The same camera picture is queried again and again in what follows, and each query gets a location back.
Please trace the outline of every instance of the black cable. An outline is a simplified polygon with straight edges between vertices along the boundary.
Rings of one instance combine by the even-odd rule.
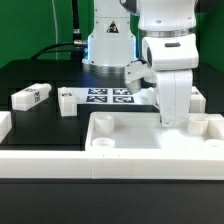
[[[79,13],[78,13],[78,1],[72,0],[73,9],[73,27],[74,29],[79,29]]]
[[[51,50],[51,49],[57,48],[57,47],[62,47],[62,46],[74,46],[74,43],[73,42],[64,42],[64,43],[50,45],[48,47],[43,48],[41,51],[39,51],[38,53],[33,55],[30,59],[36,60],[44,52],[47,52],[48,50]]]

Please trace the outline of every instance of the white box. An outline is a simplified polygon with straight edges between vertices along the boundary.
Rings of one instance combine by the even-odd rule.
[[[0,112],[0,143],[12,128],[11,112]]]

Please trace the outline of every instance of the white platform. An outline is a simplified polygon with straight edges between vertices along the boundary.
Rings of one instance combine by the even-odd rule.
[[[115,116],[111,136],[94,133],[96,113],[91,115],[87,151],[1,150],[0,178],[224,180],[224,148],[205,150],[203,147],[216,133],[218,138],[224,137],[221,115],[208,115],[208,134],[198,137],[186,134],[185,124],[176,130],[162,129],[159,114],[110,114]],[[104,150],[91,146],[96,137],[114,136],[116,148]],[[137,136],[143,136],[140,145]]]

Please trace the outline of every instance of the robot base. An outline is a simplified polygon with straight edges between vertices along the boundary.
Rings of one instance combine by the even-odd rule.
[[[112,67],[112,66],[100,66],[100,65],[94,65],[91,63],[88,59],[84,58],[82,60],[82,66],[84,70],[92,71],[96,73],[124,73],[124,67]]]

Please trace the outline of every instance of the white tray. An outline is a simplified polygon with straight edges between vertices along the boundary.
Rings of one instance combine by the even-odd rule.
[[[96,133],[94,120],[101,112],[90,117],[86,152],[92,153],[92,178],[224,180],[224,148],[204,149],[205,141],[215,137],[212,125],[213,136],[192,136],[187,121],[164,128],[158,113],[106,113],[115,118],[112,134]],[[223,117],[206,116],[209,123],[222,124],[217,134],[223,133]],[[100,137],[113,139],[115,148],[93,147]]]
[[[112,134],[99,134],[94,129],[94,120],[99,115],[114,117],[114,132]],[[205,115],[209,121],[224,121],[221,115]],[[116,113],[95,112],[91,114],[86,140],[86,150],[98,150],[92,146],[92,141],[97,138],[110,138],[115,141],[115,149],[122,150],[203,150],[206,140],[212,139],[209,133],[196,136],[188,133],[187,120],[178,123],[175,128],[164,128],[160,123],[158,113]]]

